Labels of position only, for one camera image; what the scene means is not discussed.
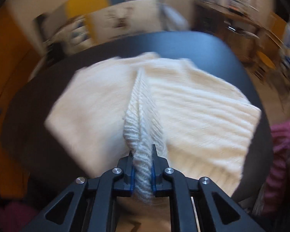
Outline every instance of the metal screw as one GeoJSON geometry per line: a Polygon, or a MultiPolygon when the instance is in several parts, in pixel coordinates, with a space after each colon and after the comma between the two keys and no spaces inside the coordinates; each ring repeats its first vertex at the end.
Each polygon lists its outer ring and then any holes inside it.
{"type": "Polygon", "coordinates": [[[119,168],[119,167],[115,167],[115,168],[113,168],[113,170],[112,170],[112,172],[113,173],[115,173],[115,174],[119,174],[119,173],[121,173],[121,168],[119,168]]]}
{"type": "Polygon", "coordinates": [[[167,168],[165,169],[165,172],[166,172],[167,174],[172,174],[172,173],[174,173],[174,169],[171,168],[171,167],[167,167],[167,168]]]}
{"type": "Polygon", "coordinates": [[[207,177],[202,177],[202,179],[201,179],[201,183],[203,183],[204,185],[209,184],[210,181],[211,181],[211,179],[207,178],[207,177]]]}
{"type": "Polygon", "coordinates": [[[85,177],[78,177],[75,182],[77,184],[83,184],[86,181],[85,177]]]}

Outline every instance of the white knit sweater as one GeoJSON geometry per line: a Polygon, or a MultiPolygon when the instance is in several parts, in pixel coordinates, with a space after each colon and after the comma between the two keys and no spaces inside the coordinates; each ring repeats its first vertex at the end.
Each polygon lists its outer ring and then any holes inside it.
{"type": "Polygon", "coordinates": [[[188,177],[208,176],[231,195],[260,110],[236,87],[189,60],[146,53],[83,68],[54,104],[46,127],[91,177],[115,167],[129,151],[124,120],[140,68],[161,118],[169,164],[188,177]]]}

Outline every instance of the knit garment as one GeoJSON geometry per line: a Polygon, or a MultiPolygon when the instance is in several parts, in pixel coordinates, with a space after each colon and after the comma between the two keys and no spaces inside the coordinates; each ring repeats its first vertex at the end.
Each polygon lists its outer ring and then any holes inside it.
{"type": "Polygon", "coordinates": [[[262,215],[273,215],[285,198],[288,178],[287,159],[290,154],[290,121],[271,126],[273,164],[263,186],[262,215]]]}
{"type": "Polygon", "coordinates": [[[166,157],[167,149],[160,117],[143,68],[138,70],[132,89],[123,136],[133,153],[136,194],[144,202],[151,202],[152,144],[155,144],[158,156],[166,157]]]}
{"type": "MultiPolygon", "coordinates": [[[[129,152],[123,131],[129,110],[136,107],[130,100],[140,69],[160,116],[170,166],[188,177],[208,176],[232,195],[260,110],[236,87],[189,60],[146,53],[83,68],[54,104],[46,127],[90,177],[115,167],[129,152]]],[[[151,125],[146,122],[146,130],[151,125]]],[[[148,181],[148,171],[144,175],[148,181]]]]}

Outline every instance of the table surface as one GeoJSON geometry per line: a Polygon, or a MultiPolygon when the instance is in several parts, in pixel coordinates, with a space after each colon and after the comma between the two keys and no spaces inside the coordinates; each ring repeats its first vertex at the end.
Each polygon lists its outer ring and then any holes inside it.
{"type": "Polygon", "coordinates": [[[212,9],[212,10],[215,10],[217,11],[218,13],[221,13],[223,14],[226,18],[229,18],[229,19],[232,19],[234,21],[241,21],[241,22],[244,22],[244,23],[247,23],[247,24],[250,24],[258,29],[263,29],[263,26],[252,20],[251,18],[248,18],[248,17],[245,17],[245,16],[240,16],[240,15],[237,15],[236,13],[233,13],[231,11],[229,11],[227,8],[225,7],[222,7],[218,4],[210,4],[210,3],[205,3],[205,2],[202,2],[202,1],[199,1],[199,0],[194,0],[195,3],[197,5],[200,5],[206,9],[212,9]]]}
{"type": "Polygon", "coordinates": [[[220,39],[201,32],[159,32],[127,37],[92,47],[55,64],[24,86],[11,101],[2,128],[3,147],[27,167],[31,175],[58,191],[78,176],[86,176],[43,123],[76,70],[111,57],[133,57],[143,52],[157,52],[164,58],[191,59],[198,68],[238,87],[262,110],[245,160],[243,178],[232,197],[241,201],[257,193],[273,158],[268,120],[239,60],[220,39]]]}

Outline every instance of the black gripper frame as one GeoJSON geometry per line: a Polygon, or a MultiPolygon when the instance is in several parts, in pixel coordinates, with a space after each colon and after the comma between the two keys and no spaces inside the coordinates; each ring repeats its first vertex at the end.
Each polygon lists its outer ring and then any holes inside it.
{"type": "MultiPolygon", "coordinates": [[[[132,154],[101,177],[76,180],[45,207],[22,232],[113,232],[119,212],[116,198],[130,197],[134,188],[132,154]]],[[[153,145],[152,189],[169,197],[172,232],[197,232],[192,201],[201,232],[264,232],[246,212],[207,177],[185,177],[158,157],[153,145]]]]}

